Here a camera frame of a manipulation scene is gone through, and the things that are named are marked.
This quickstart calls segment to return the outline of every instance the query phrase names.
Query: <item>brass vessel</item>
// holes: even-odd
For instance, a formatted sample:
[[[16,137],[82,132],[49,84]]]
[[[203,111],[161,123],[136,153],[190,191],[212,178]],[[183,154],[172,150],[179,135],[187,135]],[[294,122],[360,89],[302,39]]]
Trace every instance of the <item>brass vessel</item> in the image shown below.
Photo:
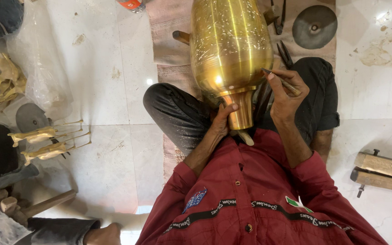
[[[253,126],[252,98],[262,82],[261,68],[272,69],[273,49],[255,0],[194,0],[190,60],[199,87],[224,105],[232,130]]]

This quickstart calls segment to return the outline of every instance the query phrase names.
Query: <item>shirt button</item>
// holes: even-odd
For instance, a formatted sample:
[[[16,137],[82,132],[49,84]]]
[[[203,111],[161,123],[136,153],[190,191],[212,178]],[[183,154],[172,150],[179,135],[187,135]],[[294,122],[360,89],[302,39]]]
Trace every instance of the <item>shirt button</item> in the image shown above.
[[[247,232],[251,232],[251,231],[252,231],[252,226],[249,225],[249,224],[247,224],[247,225],[244,227],[244,229],[245,229]]]

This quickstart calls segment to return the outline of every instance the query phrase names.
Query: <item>grinding disc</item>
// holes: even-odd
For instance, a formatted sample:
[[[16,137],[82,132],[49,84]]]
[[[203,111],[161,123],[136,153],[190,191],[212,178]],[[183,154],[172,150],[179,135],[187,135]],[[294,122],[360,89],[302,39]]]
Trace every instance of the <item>grinding disc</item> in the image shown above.
[[[303,10],[294,21],[294,41],[302,48],[322,48],[335,36],[337,27],[334,11],[326,6],[314,5]]]
[[[24,104],[16,112],[16,125],[21,132],[31,132],[49,126],[45,112],[35,103]]]

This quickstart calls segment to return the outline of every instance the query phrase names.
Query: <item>hand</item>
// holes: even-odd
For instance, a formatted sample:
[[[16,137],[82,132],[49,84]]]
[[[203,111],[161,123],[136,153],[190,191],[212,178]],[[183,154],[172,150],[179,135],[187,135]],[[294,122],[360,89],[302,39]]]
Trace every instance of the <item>hand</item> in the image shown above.
[[[217,116],[214,118],[210,130],[213,133],[218,134],[221,138],[226,136],[230,131],[228,126],[228,116],[229,114],[235,112],[236,110],[238,110],[237,104],[228,105],[226,108],[223,104],[220,104],[219,112],[217,113]]]
[[[294,124],[296,110],[309,93],[308,86],[304,83],[297,71],[272,70],[272,73],[267,74],[264,72],[264,74],[274,93],[274,102],[270,110],[270,116],[273,122],[275,125]],[[282,86],[278,76],[295,86],[302,93],[298,97],[295,97]]]

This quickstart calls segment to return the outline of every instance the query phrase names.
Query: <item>bolt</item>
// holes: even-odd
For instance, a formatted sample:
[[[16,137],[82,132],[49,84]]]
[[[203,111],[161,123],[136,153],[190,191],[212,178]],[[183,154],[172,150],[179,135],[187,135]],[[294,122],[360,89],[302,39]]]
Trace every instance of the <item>bolt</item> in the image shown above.
[[[360,197],[361,197],[361,193],[364,191],[364,187],[365,187],[365,185],[362,184],[361,187],[358,188],[358,189],[359,189],[359,192],[358,192],[358,195],[356,196],[357,198],[360,198]]]

